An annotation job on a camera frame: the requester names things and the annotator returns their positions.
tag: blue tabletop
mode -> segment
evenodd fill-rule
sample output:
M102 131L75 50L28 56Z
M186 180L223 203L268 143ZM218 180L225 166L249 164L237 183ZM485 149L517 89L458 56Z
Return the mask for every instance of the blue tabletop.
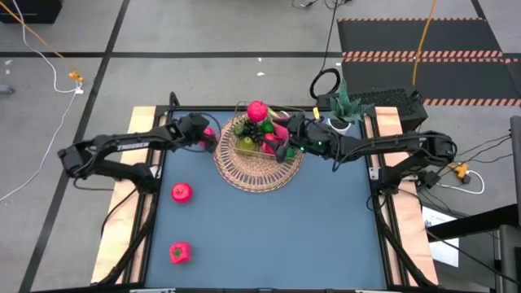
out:
M223 125L233 112L211 114ZM359 125L348 135L359 138ZM366 162L336 173L332 164L306 155L285 186L253 194L228 184L211 154L169 152L146 287L385 288ZM177 182L192 185L188 204L172 200ZM192 259L173 265L169 247L180 241Z

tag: concrete floor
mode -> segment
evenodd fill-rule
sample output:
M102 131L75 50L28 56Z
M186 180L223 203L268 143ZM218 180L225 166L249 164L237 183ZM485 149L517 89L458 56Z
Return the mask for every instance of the concrete floor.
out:
M519 2L480 0L504 52L521 52L515 18ZM122 0L64 0L55 25L34 25L57 50L103 52ZM337 17L426 17L427 0L353 0ZM476 17L470 0L439 0L437 17ZM115 51L323 51L331 11L317 2L309 11L291 7L290 0L131 0ZM0 24L0 52L27 51L19 25ZM32 37L30 43L44 50ZM336 26L331 50L339 51ZM61 172L55 152L69 145L76 132L100 59L71 59L85 76L85 94L77 96L50 157L40 175L27 187L0 203L0 284L2 291L18 291L42 228ZM70 68L51 59L59 72L60 89L72 88ZM326 67L337 59L328 59ZM322 58L193 58L111 59L85 138L127 130L134 106L166 104L171 90L184 105L226 105L263 99L282 105L311 105L308 87ZM17 89L0 98L0 195L23 183L37 169L71 94L51 87L48 65L37 58L0 58L0 83ZM332 81L320 85L326 89ZM508 120L518 107L428 107L431 118L422 129L451 135L460 150L507 133ZM509 153L509 143L481 158ZM472 164L486 181L485 193L467 195L434 188L454 210L472 214L514 202L511 160ZM454 183L447 176L444 183ZM92 177L89 186L112 186ZM470 186L479 189L477 180ZM33 290L87 286L99 246L99 230L107 214L109 192L87 192L68 186L58 218L33 284Z

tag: woven basket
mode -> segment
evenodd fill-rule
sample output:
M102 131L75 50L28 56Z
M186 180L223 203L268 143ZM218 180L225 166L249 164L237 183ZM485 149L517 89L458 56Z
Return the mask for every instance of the woven basket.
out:
M304 155L297 151L294 159L280 164L264 155L237 152L237 138L232 128L234 123L241 120L236 118L228 120L222 127L221 139L213 156L222 177L232 186L250 192L276 190L288 183L299 171Z

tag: white cable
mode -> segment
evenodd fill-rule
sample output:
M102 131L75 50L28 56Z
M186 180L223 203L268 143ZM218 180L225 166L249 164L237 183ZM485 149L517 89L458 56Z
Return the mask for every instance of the white cable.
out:
M55 88L55 91L57 91L58 93L62 93L62 94L67 94L67 93L72 93L72 92L75 92L77 90L78 87L76 87L76 89L73 89L73 90L58 90L56 88L56 68L50 63L50 61L47 59L46 56L44 56L40 51L38 50L34 50L28 43L27 43L27 40L25 39L25 21L24 21L24 16L22 15L22 12L21 10L18 8L18 3L16 3L16 0L12 0L13 1L13 4L15 4L15 7L16 7L16 11L18 12L18 15L20 16L20 19L22 20L22 37L24 39L24 44L34 53L40 55L46 62L47 64L49 64L49 66L52 68L52 72L54 73L54 77L55 77L55 81L54 81L54 88Z
M454 189L454 190L460 190L460 191L466 192L466 193L471 194L471 195L481 195L482 193L484 193L484 191L485 191L485 181L483 180L481 175L479 175L476 171L472 171L472 170L468 170L468 171L466 171L466 173L467 174L468 173L473 173L481 180L481 190L480 191L464 190L464 189L456 187L456 186L448 186L448 185L440 184L440 183L436 183L436 184L438 186L440 186L440 187L450 188L450 189Z
M52 136L52 139L50 140L50 143L49 143L49 146L47 147L47 151L46 153L43 155L43 159L40 163L40 167L38 167L38 170L24 183L22 184L21 186L19 187L16 187L13 191L11 191L10 193L4 195L1 199L0 199L0 202L3 201L4 199L7 199L8 197L10 197L11 195L13 195L16 191L18 190L21 190L22 188L24 188L26 185L28 185L39 173L40 171L42 170L43 168L43 164L45 163L46 159L47 159L47 156L49 155L49 151L50 151L50 148L52 147L52 144L55 142L55 139L56 139L56 136L58 135L58 132L59 130L62 128L63 126L63 122L65 121L65 116L67 115L68 111L71 109L71 106L72 106L72 103L74 103L74 98L76 97L77 94L80 93L80 90L78 91L75 91L74 92L74 95L72 96L71 98L71 102L68 104L68 107L67 107L67 110L65 110L65 113L63 114L62 116L62 121L59 123L59 126L58 128L56 129L55 131L55 134L53 134Z
M81 89L82 84L80 82L78 82L78 81L76 81L76 88L74 90L58 90L56 88L56 68L49 62L49 60L41 52L39 52L37 50L34 50L27 43L27 40L25 39L24 16L22 15L22 12L18 8L18 3L16 3L16 0L12 0L12 1L15 4L15 7L16 7L16 10L18 11L18 15L20 16L20 19L22 20L22 36L23 36L23 39L24 39L24 43L31 51L39 54L47 62L47 64L49 64L49 66L52 68L52 71L54 73L54 78L55 78L55 81L54 81L55 91L57 91L58 93L62 93L62 94L67 94L67 93L72 93L73 92L74 95L71 98L71 102L68 104L67 110L65 110L65 113L62 115L62 120L59 123L58 128L56 129L55 133L53 134L52 138L50 139L49 146L47 147L46 153L43 155L43 159L40 162L40 166L38 167L38 170L24 184L22 184L21 186L16 187L13 191L11 191L8 194L6 194L3 197L1 197L0 198L0 202L3 201L4 199L9 198L11 195L13 195L17 191L21 190L22 188L26 187L40 173L40 171L43 168L43 164L46 162L47 156L49 155L50 149L52 148L52 145L55 142L56 136L58 135L58 132L62 129L63 123L65 122L65 116L68 114L69 110L72 107L72 104L74 103L74 99L76 98L76 95L83 93L83 90Z

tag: black box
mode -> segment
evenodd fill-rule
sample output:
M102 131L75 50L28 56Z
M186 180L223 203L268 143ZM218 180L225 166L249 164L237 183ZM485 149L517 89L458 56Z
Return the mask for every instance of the black box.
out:
M331 110L331 97L338 98L339 94L323 94L317 97L317 107L321 111ZM428 118L423 107L421 94L414 90L392 89L370 93L349 94L349 99L360 99L362 104L374 104L376 107L396 107L400 116L403 133L415 130Z
M16 15L15 4L11 0L3 1ZM16 0L26 24L53 24L62 9L62 0ZM0 7L0 21L4 24L18 24L12 15Z

